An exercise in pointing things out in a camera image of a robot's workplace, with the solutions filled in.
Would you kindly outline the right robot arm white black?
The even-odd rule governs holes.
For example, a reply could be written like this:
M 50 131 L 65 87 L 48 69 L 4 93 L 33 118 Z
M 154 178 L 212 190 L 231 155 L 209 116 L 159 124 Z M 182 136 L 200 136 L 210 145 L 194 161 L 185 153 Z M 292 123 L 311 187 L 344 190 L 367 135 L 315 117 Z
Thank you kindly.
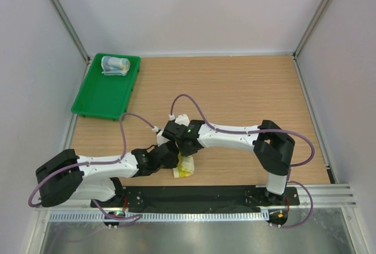
M 268 173 L 265 199 L 273 205 L 286 197 L 287 177 L 295 140 L 273 121 L 259 126 L 222 126 L 201 120 L 168 121 L 157 133 L 159 145 L 172 141 L 183 157 L 192 156 L 203 148 L 225 147 L 255 154 Z

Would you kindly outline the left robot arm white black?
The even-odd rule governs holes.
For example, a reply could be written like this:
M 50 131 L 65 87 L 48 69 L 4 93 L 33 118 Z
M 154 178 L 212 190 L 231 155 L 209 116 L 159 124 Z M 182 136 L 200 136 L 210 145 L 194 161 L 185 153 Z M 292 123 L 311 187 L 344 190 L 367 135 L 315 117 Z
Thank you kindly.
M 179 150 L 172 141 L 124 156 L 79 156 L 66 149 L 36 170 L 38 205 L 47 208 L 67 200 L 93 199 L 117 207 L 125 198 L 120 178 L 150 176 L 161 168 L 175 168 L 178 162 Z

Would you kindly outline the blue polka dot towel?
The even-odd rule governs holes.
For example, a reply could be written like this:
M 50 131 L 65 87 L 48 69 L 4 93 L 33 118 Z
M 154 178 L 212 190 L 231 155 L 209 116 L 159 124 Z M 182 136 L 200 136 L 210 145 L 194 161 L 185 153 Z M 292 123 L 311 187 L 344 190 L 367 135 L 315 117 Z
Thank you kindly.
M 126 58 L 104 56 L 101 60 L 102 74 L 107 76 L 126 76 L 130 61 Z

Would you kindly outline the yellow green patterned towel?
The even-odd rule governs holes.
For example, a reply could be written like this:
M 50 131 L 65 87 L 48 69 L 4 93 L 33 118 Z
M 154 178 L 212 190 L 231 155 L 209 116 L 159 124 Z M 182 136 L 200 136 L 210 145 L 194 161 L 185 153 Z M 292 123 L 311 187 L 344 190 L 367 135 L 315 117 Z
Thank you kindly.
M 194 174 L 194 158 L 192 156 L 183 157 L 178 154 L 178 164 L 173 168 L 174 178 L 186 178 Z

